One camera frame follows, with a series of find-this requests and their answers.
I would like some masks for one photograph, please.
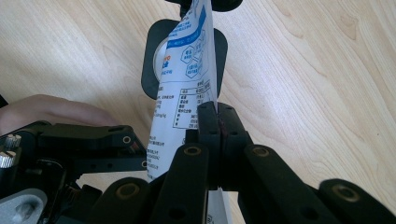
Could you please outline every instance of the blue printed graphic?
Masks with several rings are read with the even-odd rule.
[[[198,62],[193,59],[192,62],[187,65],[187,70],[186,70],[186,76],[193,78],[196,75],[198,75],[200,72],[200,64],[198,64]]]
[[[168,62],[168,61],[164,62],[164,63],[163,63],[163,68],[168,67],[168,65],[169,65],[169,62]]]
[[[206,12],[205,12],[205,7],[203,7],[201,11],[201,15],[199,17],[197,29],[192,34],[182,37],[180,39],[169,40],[166,48],[167,49],[177,48],[177,47],[189,45],[192,42],[194,42],[201,35],[201,30],[202,27],[204,26],[205,19],[206,19]]]
[[[192,59],[192,54],[194,53],[194,48],[192,46],[189,46],[186,48],[183,53],[181,54],[181,61],[183,63],[189,63],[191,62]]]

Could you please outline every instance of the finger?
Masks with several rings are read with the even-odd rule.
[[[54,118],[75,121],[91,126],[115,126],[120,122],[104,109],[80,102],[68,101],[63,98],[46,96],[37,110]]]
[[[44,119],[40,119],[40,120],[45,120],[51,124],[75,124],[75,125],[84,125],[84,126],[96,126],[96,125],[92,125],[92,124],[88,124],[88,123],[84,123],[84,122],[80,122],[74,119],[68,119],[68,118],[64,118],[64,117],[56,117],[53,115],[46,115]]]

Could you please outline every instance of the bolt hole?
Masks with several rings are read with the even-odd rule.
[[[309,220],[317,220],[319,218],[318,212],[311,207],[302,207],[300,213]]]
[[[187,147],[184,149],[184,153],[189,156],[197,156],[201,154],[201,149],[198,147]]]
[[[256,156],[259,156],[259,157],[267,157],[270,154],[268,149],[263,148],[263,147],[255,147],[255,148],[253,148],[253,153]]]
[[[122,142],[125,144],[129,144],[131,142],[131,137],[129,137],[129,136],[123,137]]]
[[[173,220],[181,220],[186,216],[186,210],[182,207],[171,208],[169,210],[169,217]]]
[[[357,202],[361,197],[359,196],[359,193],[356,192],[354,189],[351,189],[347,186],[344,186],[342,184],[338,184],[332,187],[332,191],[341,199],[350,202],[350,203],[355,203]]]
[[[126,183],[116,190],[116,195],[121,200],[128,200],[138,194],[139,191],[140,188],[135,183]]]

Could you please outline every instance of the metal screw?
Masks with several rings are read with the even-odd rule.
[[[0,168],[9,168],[14,165],[17,153],[14,151],[0,152]]]
[[[252,151],[254,154],[256,154],[256,156],[259,156],[259,157],[267,157],[270,154],[270,152],[266,148],[263,148],[263,147],[255,147],[255,148],[253,148]]]
[[[9,134],[7,135],[6,142],[4,143],[4,147],[7,149],[12,149],[15,147],[19,147],[21,143],[21,137],[19,135]]]
[[[197,156],[201,154],[202,150],[198,147],[187,147],[184,149],[184,153],[189,156]]]
[[[335,195],[350,203],[355,203],[361,198],[358,192],[356,192],[354,189],[342,184],[334,185],[332,187],[332,191],[335,193]]]

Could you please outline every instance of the wooden table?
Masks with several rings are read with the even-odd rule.
[[[254,142],[305,183],[352,181],[393,213],[395,8],[393,0],[246,0],[214,13],[229,43],[219,100],[235,107]],[[149,27],[160,19],[179,20],[178,6],[0,1],[0,94],[102,107],[146,144],[155,102],[140,78]],[[130,173],[83,178],[104,189],[122,175]]]

